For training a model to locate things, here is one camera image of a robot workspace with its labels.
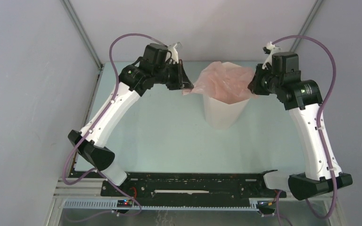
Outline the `pink plastic trash bag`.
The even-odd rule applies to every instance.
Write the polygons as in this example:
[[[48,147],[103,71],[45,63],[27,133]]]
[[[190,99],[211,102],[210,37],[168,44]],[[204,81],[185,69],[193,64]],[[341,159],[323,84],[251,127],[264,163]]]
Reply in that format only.
[[[183,95],[201,94],[226,104],[256,97],[248,88],[255,72],[231,62],[213,62],[201,71],[194,88],[184,89]]]

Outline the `white paper trash bin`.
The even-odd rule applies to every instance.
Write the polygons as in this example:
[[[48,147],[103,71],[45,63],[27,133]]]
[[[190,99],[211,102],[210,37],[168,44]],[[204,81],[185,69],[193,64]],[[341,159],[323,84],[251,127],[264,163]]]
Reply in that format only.
[[[214,129],[228,129],[237,121],[248,102],[249,99],[227,104],[203,95],[205,120]]]

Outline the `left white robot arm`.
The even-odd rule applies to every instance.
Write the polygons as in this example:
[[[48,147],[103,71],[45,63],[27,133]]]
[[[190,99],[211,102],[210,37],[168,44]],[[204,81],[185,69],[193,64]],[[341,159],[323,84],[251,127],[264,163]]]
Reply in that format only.
[[[119,196],[129,193],[130,183],[106,143],[124,114],[154,85],[165,85],[168,90],[194,87],[179,58],[180,48],[180,42],[170,46],[148,44],[143,56],[119,73],[113,91],[94,117],[80,131],[68,134],[79,155],[113,183],[112,190]]]

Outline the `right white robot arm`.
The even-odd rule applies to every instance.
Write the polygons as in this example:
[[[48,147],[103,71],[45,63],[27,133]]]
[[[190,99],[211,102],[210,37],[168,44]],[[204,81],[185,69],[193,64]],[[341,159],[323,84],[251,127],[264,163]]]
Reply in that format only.
[[[256,95],[275,94],[291,116],[303,147],[305,170],[300,174],[269,171],[255,184],[262,197],[274,189],[291,192],[298,200],[322,195],[353,184],[343,173],[330,147],[323,116],[317,113],[323,102],[318,84],[301,79],[299,57],[294,52],[266,51],[265,63],[256,66],[248,89]]]

